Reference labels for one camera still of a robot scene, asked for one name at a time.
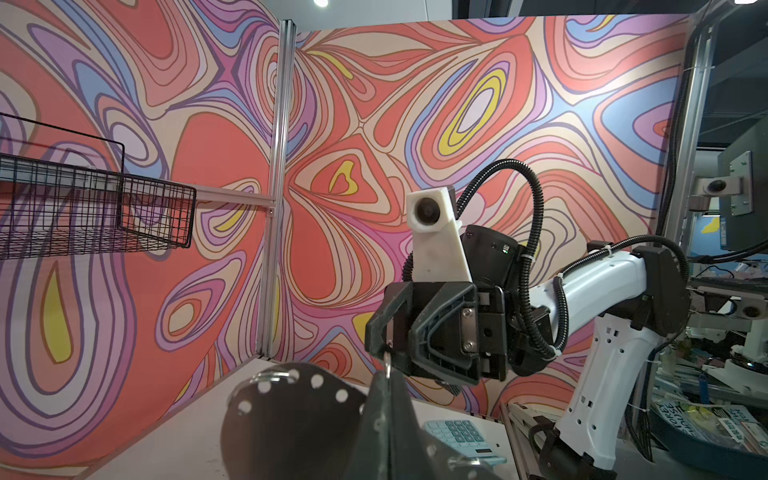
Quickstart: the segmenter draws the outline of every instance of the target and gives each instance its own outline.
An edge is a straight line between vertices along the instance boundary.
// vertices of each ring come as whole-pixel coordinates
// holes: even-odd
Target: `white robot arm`
[[[515,286],[522,248],[484,227],[470,226],[460,237],[445,188],[410,194],[406,209],[412,281],[387,287],[366,326],[366,350],[380,359],[386,354],[406,375],[452,384],[546,367],[553,358],[537,350],[531,341],[536,333],[520,320],[524,300]],[[612,251],[608,244],[565,278],[528,290],[539,333],[550,344],[564,318],[569,334],[595,319],[584,371],[541,452],[548,477],[615,476],[616,436],[637,375],[651,350],[687,319],[690,298],[670,251],[638,247],[630,253],[622,245]],[[558,281],[564,298],[556,294]]]

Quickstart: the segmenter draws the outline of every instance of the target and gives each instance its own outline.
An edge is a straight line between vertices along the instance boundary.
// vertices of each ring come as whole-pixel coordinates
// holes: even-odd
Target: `metal ring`
[[[449,457],[446,463],[451,470],[456,467],[480,467],[486,465],[483,463],[482,458]]]
[[[247,386],[260,382],[279,382],[280,380],[286,380],[289,384],[296,383],[296,378],[294,378],[290,372],[283,372],[281,370],[265,370],[263,372],[258,372],[256,375],[237,384],[235,389],[232,390],[232,393],[227,397],[227,405],[229,405],[232,402],[232,399],[240,393],[240,390]]]
[[[392,375],[392,354],[384,352],[384,375],[389,378]]]

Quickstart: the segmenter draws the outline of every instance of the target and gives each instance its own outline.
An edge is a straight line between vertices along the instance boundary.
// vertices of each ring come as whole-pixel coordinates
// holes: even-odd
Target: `light blue calculator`
[[[436,420],[424,424],[424,430],[467,458],[479,458],[493,466],[506,463],[496,455],[482,434],[469,420]]]

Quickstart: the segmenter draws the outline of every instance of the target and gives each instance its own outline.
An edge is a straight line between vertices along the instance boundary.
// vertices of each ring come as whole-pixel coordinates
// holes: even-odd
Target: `black wire basket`
[[[0,154],[0,260],[188,248],[196,191]]]

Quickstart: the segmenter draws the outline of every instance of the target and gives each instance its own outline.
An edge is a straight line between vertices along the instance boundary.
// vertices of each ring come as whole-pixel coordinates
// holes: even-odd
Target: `colorful patterned wall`
[[[263,192],[277,26],[241,0],[0,2],[0,111],[126,144],[126,170]],[[0,123],[6,153],[119,170]],[[0,477],[71,477],[251,356],[265,215],[199,203],[189,250],[0,263]]]
[[[679,15],[492,18],[300,35],[294,76],[281,270],[279,359],[368,383],[380,366],[364,326],[411,250],[405,195],[461,190],[488,162],[515,157],[544,188],[533,283],[592,239],[646,233],[687,30]],[[524,180],[499,173],[461,220],[528,236]],[[591,323],[542,374],[412,394],[498,414],[501,401],[563,409]]]

